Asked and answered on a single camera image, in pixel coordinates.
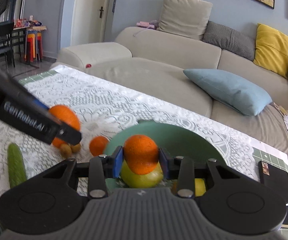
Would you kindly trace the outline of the brown kiwi fruit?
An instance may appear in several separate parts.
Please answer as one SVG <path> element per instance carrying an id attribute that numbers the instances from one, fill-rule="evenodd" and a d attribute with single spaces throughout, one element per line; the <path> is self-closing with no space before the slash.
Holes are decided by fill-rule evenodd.
<path id="1" fill-rule="evenodd" d="M 68 144 L 61 144 L 59 150 L 64 159 L 68 159 L 72 156 L 72 149 Z"/>
<path id="2" fill-rule="evenodd" d="M 72 150 L 72 153 L 78 153 L 81 150 L 81 144 L 70 145 L 70 148 Z"/>

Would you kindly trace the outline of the large orange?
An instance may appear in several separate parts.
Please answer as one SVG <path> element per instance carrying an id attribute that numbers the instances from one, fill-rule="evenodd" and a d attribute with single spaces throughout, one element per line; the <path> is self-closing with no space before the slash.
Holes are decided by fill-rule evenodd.
<path id="1" fill-rule="evenodd" d="M 77 131 L 80 130 L 81 125 L 79 119 L 75 112 L 72 111 L 69 107 L 65 105 L 55 105 L 49 109 L 49 113 L 61 121 L 64 121 L 66 124 L 73 127 Z"/>

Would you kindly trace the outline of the green plastic bowl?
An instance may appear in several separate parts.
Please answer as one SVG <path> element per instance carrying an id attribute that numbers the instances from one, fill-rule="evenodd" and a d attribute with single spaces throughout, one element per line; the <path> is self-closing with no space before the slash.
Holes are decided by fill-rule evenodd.
<path id="1" fill-rule="evenodd" d="M 172 157 L 190 157 L 196 163 L 205 163 L 214 158 L 220 164 L 226 161 L 220 152 L 206 139 L 188 129 L 154 121 L 142 121 L 124 129 L 111 138 L 104 154 L 111 155 L 118 146 L 132 135 L 143 134 L 150 137 L 159 148 L 166 150 Z"/>

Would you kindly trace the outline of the yellow lemon fruit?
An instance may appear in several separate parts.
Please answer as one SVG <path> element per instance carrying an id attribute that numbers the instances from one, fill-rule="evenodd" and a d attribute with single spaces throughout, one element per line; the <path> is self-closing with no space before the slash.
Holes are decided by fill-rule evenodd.
<path id="1" fill-rule="evenodd" d="M 201 197 L 206 192 L 205 181 L 201 178 L 196 178 L 194 180 L 195 185 L 195 196 Z"/>

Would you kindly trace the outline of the green cucumber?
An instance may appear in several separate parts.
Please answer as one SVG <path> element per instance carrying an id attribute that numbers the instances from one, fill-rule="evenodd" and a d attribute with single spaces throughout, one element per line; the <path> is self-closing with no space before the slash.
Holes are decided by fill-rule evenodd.
<path id="1" fill-rule="evenodd" d="M 11 143 L 7 151 L 8 174 L 10 188 L 27 181 L 23 155 L 17 144 Z"/>

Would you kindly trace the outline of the stacked colourful stools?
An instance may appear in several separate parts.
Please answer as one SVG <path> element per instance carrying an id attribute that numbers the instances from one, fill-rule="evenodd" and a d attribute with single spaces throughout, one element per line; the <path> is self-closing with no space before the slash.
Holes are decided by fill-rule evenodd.
<path id="1" fill-rule="evenodd" d="M 24 59 L 27 63 L 42 61 L 42 34 L 40 31 L 29 30 L 25 38 Z"/>

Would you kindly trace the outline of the black dining chair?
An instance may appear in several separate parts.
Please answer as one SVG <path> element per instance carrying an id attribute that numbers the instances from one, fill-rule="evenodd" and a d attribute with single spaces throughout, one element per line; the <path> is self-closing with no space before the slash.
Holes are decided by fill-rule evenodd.
<path id="1" fill-rule="evenodd" d="M 15 67 L 12 42 L 13 29 L 13 22 L 0 23 L 0 55 L 4 55 L 6 65 L 11 62 L 12 66 Z"/>

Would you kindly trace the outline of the small orange mandarin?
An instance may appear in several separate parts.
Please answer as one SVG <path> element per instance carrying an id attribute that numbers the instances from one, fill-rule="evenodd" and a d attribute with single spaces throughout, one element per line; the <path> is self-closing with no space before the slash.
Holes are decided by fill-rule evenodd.
<path id="1" fill-rule="evenodd" d="M 108 138 L 104 136 L 94 137 L 89 143 L 89 150 L 92 156 L 96 157 L 102 155 L 108 143 Z"/>

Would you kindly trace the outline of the yellow-green apple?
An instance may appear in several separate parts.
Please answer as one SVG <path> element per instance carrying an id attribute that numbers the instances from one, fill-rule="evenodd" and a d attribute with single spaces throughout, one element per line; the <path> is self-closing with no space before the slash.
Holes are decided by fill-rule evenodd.
<path id="1" fill-rule="evenodd" d="M 120 171 L 120 177 L 127 186 L 143 189 L 155 187 L 163 180 L 164 175 L 159 163 L 152 172 L 138 175 L 133 173 L 128 167 L 126 161 L 124 161 Z"/>

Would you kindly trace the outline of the white lace tablecloth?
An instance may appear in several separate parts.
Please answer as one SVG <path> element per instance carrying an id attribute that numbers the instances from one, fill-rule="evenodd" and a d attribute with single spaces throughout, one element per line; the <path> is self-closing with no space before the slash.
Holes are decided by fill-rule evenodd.
<path id="1" fill-rule="evenodd" d="M 82 148 L 76 155 L 80 162 L 90 159 L 93 137 L 112 138 L 140 120 L 153 120 L 197 133 L 214 145 L 230 167 L 258 179 L 250 137 L 202 115 L 64 66 L 22 79 L 21 84 L 47 106 L 66 105 L 76 113 L 82 133 Z M 62 160 L 54 146 L 0 121 L 0 196 L 9 189 L 6 155 L 11 143 L 19 146 L 28 177 Z"/>

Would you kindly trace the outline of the light blue pillow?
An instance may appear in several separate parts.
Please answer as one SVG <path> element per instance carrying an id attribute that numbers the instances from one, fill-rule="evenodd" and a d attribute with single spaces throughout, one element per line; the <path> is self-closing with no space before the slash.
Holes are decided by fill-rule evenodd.
<path id="1" fill-rule="evenodd" d="M 216 101 L 256 116 L 272 103 L 269 93 L 247 79 L 218 69 L 185 69 L 184 74 Z"/>

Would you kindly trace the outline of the beige sectional sofa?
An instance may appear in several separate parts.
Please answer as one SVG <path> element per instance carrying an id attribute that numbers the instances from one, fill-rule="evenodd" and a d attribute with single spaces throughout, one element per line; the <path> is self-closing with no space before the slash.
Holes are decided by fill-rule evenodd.
<path id="1" fill-rule="evenodd" d="M 136 90 L 248 135 L 253 156 L 269 154 L 278 163 L 288 156 L 288 130 L 277 107 L 288 110 L 288 80 L 230 51 L 190 38 L 124 29 L 114 42 L 62 48 L 56 64 Z M 218 69 L 241 76 L 272 98 L 256 116 L 243 115 L 211 98 L 192 82 L 185 69 Z"/>

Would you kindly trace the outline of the yellow cushion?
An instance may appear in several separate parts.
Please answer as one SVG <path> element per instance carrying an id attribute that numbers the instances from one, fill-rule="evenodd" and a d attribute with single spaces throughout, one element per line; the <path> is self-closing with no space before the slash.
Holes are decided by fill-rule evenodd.
<path id="1" fill-rule="evenodd" d="M 288 35 L 258 23 L 253 63 L 288 79 Z"/>

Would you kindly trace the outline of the grey cushion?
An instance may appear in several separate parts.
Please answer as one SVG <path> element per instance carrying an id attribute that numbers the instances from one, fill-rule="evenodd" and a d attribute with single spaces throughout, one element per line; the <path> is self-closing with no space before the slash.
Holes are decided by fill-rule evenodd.
<path id="1" fill-rule="evenodd" d="M 202 41 L 250 61 L 254 60 L 255 40 L 225 25 L 208 21 Z"/>

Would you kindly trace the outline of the pink toy on sofa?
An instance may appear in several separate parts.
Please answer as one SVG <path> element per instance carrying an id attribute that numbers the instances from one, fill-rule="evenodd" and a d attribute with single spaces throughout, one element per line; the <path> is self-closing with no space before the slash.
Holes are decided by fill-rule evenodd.
<path id="1" fill-rule="evenodd" d="M 150 22 L 140 21 L 136 23 L 136 26 L 140 28 L 146 28 L 146 29 L 156 29 L 156 26 L 154 24 L 151 24 Z"/>

